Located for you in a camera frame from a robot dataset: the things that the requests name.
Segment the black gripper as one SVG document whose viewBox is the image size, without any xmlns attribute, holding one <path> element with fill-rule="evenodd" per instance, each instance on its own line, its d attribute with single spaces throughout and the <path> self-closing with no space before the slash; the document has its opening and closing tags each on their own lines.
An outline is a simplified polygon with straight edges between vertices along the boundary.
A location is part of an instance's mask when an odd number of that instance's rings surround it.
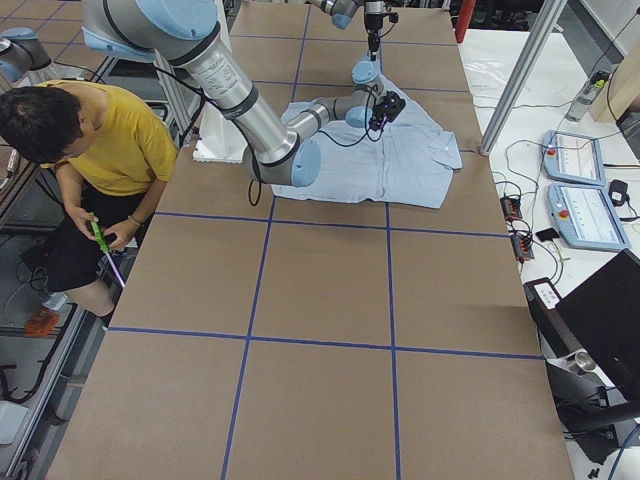
<svg viewBox="0 0 640 480">
<path fill-rule="evenodd" d="M 368 34 L 368 46 L 370 50 L 378 50 L 380 48 L 381 38 L 383 37 L 381 30 L 385 18 L 388 18 L 389 22 L 395 25 L 399 20 L 399 14 L 388 11 L 366 13 L 364 15 L 364 25 Z"/>
<path fill-rule="evenodd" d="M 370 119 L 370 129 L 382 131 L 384 126 L 392 123 L 405 108 L 405 100 L 396 92 L 387 92 L 373 107 Z"/>
</svg>

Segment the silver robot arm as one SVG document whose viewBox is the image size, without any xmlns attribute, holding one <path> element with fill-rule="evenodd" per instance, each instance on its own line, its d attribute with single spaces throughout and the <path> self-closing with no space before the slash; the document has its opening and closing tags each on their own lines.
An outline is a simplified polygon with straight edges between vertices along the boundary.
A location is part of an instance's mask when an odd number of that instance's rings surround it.
<svg viewBox="0 0 640 480">
<path fill-rule="evenodd" d="M 311 5 L 331 17 L 334 26 L 345 30 L 352 22 L 358 10 L 364 8 L 364 27 L 368 35 L 368 50 L 375 58 L 381 43 L 384 19 L 392 25 L 399 20 L 399 14 L 391 8 L 390 1 L 378 0 L 310 0 Z"/>
<path fill-rule="evenodd" d="M 366 131 L 381 131 L 406 102 L 388 90 L 376 64 L 384 17 L 395 21 L 382 1 L 320 1 L 318 7 L 345 28 L 363 7 L 369 57 L 352 69 L 349 96 L 320 98 L 284 123 L 260 96 L 223 43 L 221 12 L 212 1 L 86 1 L 86 45 L 110 56 L 150 63 L 156 55 L 184 69 L 203 89 L 206 100 L 244 136 L 243 164 L 250 177 L 266 184 L 306 187 L 317 178 L 321 150 L 313 140 L 336 120 Z"/>
</svg>

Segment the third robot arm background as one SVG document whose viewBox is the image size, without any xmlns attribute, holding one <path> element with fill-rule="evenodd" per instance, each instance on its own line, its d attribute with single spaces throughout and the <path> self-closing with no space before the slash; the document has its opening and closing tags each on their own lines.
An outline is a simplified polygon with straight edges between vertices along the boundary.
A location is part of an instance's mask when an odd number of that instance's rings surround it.
<svg viewBox="0 0 640 480">
<path fill-rule="evenodd" d="M 16 27 L 1 33 L 1 93 L 25 76 L 31 84 L 38 84 L 55 79 L 55 73 L 50 55 L 33 30 Z"/>
</svg>

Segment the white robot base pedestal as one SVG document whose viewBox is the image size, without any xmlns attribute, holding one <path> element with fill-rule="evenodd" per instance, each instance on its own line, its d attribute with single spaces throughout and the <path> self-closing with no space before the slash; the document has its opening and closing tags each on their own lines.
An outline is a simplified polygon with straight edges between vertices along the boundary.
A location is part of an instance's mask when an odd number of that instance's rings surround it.
<svg viewBox="0 0 640 480">
<path fill-rule="evenodd" d="M 196 162 L 240 164 L 247 143 L 238 128 L 219 110 L 206 102 L 203 108 L 199 138 L 193 152 Z"/>
</svg>

